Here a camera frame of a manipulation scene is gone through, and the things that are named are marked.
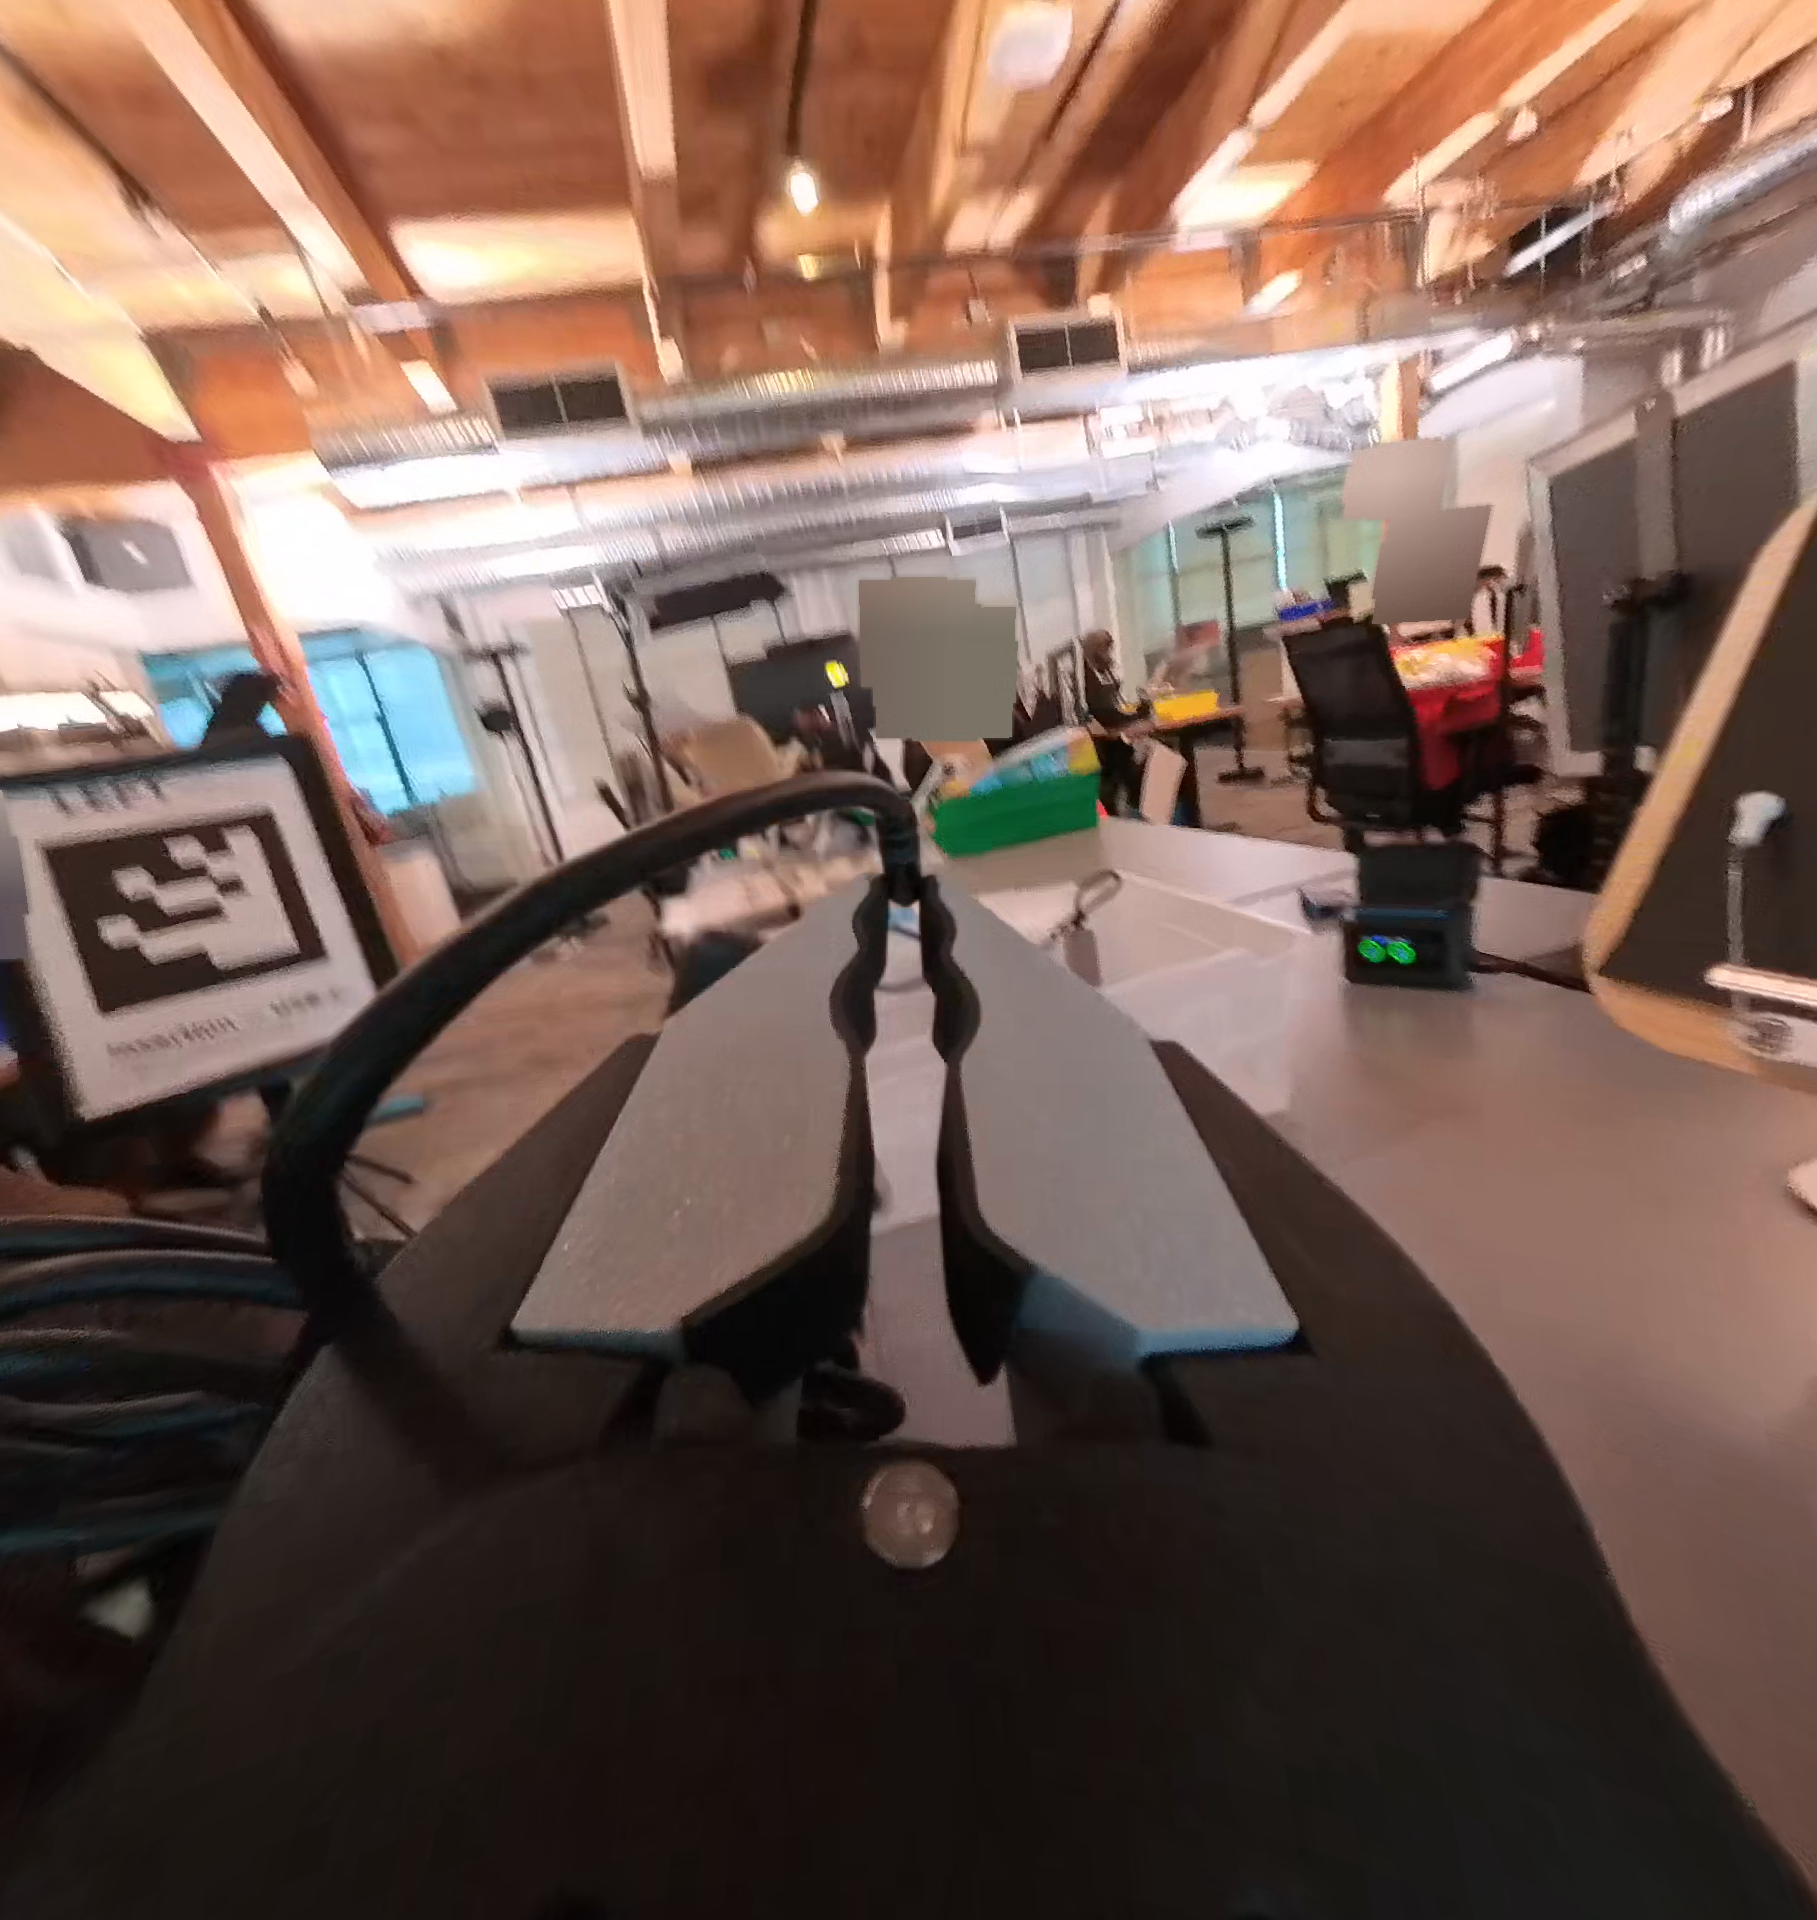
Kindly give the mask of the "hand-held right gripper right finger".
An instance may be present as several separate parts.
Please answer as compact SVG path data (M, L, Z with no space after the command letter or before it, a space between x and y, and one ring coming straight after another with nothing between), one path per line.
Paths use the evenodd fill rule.
M923 885L943 1062L945 1297L975 1379L1280 1352L1301 1317L1165 1070L1101 984Z

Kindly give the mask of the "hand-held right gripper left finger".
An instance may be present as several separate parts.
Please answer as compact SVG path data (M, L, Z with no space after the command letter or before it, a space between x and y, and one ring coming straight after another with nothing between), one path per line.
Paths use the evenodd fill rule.
M891 915L879 877L850 880L667 1017L516 1346L706 1366L766 1402L859 1332Z

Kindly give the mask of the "white plastic tray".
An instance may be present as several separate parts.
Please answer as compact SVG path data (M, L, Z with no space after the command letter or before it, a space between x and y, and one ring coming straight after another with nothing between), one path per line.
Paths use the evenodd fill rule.
M999 880L982 899L1144 1034L1184 1047L1258 1114L1288 1108L1309 980L1311 935L1303 925L1116 868Z

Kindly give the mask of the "green plastic bin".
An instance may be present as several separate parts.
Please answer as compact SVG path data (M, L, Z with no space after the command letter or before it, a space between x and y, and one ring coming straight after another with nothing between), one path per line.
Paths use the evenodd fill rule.
M936 796L929 835L947 857L977 857L1087 833L1100 822L1100 786L1096 759L1026 761Z

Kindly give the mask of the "small black box green lights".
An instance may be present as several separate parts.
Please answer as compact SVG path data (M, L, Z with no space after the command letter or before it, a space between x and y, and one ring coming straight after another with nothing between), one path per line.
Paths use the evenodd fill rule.
M1364 847L1340 919L1351 985L1462 991L1477 974L1483 852L1469 841Z

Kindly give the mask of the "black office chair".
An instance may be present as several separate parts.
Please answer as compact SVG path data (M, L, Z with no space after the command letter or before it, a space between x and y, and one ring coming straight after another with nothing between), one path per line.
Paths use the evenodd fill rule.
M1309 813L1335 827L1342 845L1383 838L1462 841L1473 805L1506 768L1501 727L1473 732L1463 779L1423 789L1415 715L1391 640L1374 622L1340 618L1283 632L1282 651L1309 732Z

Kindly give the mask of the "black tripod stand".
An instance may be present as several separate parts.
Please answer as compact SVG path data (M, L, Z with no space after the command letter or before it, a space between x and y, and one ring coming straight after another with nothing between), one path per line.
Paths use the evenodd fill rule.
M1265 773L1251 761L1249 754L1249 712L1242 685L1240 628L1233 586L1233 537L1253 526L1253 515L1220 511L1198 527L1198 536L1213 540L1218 557L1218 577L1223 588L1220 649L1227 662L1227 682L1233 713L1233 768L1230 780L1236 784L1263 784Z

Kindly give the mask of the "red table cover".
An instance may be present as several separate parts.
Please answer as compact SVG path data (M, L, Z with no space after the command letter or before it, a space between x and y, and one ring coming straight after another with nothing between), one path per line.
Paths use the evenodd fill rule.
M1542 689L1545 632L1531 624L1515 655L1497 634L1393 638L1391 656L1415 715L1423 789L1441 793L1463 779L1469 735Z

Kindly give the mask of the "wood-framed display on white stand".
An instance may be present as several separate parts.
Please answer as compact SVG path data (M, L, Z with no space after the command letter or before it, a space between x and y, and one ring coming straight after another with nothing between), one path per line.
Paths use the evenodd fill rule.
M1599 1008L1817 1095L1817 497L1750 564L1586 934Z

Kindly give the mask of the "grey panel monitor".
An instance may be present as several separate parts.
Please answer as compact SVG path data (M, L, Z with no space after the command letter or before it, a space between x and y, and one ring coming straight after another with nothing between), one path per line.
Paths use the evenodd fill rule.
M1637 758L1667 745L1763 545L1817 497L1817 309L1618 402L1527 461L1545 635L1545 732L1563 777L1601 769L1613 594L1678 571L1646 644Z

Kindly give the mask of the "silver ventilation duct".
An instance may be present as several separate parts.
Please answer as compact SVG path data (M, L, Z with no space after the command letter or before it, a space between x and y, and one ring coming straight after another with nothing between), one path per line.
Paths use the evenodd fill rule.
M779 509L964 496L1090 463L1123 402L1109 326L975 358L883 358L637 391L610 371L502 376L470 409L317 436L322 475L398 577L514 577L658 557Z

